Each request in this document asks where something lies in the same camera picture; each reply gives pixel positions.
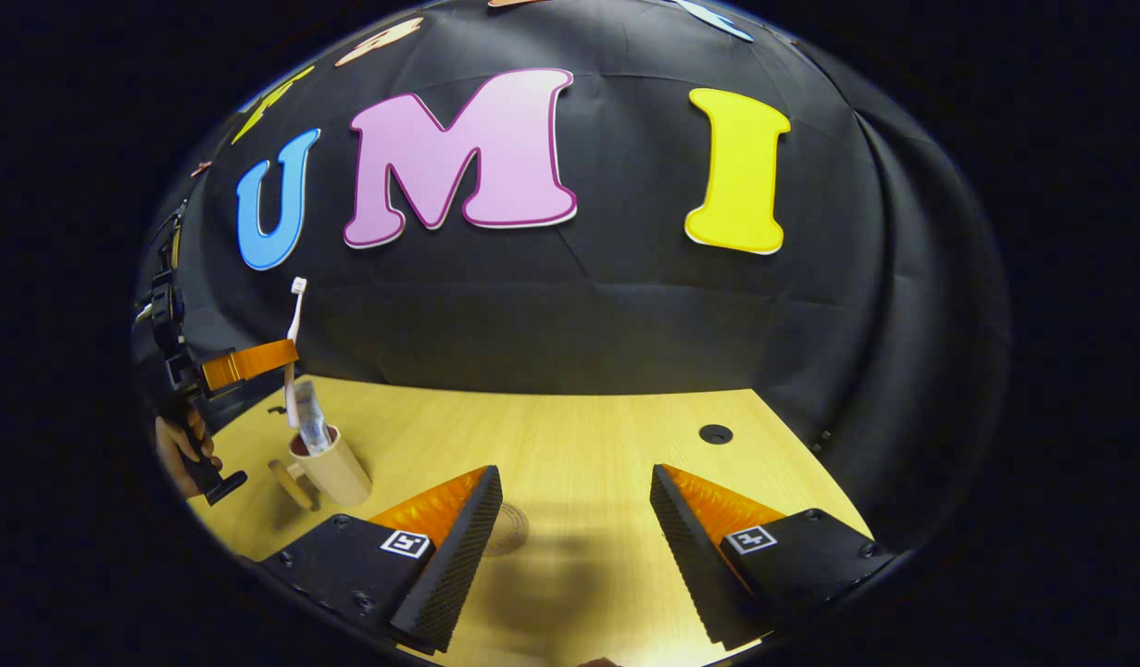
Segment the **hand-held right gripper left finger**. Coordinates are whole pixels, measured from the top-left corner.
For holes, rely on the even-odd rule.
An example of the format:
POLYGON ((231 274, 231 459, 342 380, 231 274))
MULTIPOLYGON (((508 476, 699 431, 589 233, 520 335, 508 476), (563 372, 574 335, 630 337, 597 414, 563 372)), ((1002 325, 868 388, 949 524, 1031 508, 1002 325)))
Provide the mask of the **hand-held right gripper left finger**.
POLYGON ((348 634, 443 653, 503 503, 484 465, 369 519, 337 512, 274 550, 259 579, 348 634))

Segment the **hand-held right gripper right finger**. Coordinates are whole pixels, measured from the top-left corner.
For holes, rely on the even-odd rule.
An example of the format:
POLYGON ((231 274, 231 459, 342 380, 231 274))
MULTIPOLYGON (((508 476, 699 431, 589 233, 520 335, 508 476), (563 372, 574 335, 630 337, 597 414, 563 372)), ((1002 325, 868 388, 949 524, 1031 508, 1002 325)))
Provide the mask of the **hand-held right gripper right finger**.
POLYGON ((667 464, 651 472, 650 506, 707 637, 726 649, 793 637, 896 558, 825 510, 784 514, 667 464))

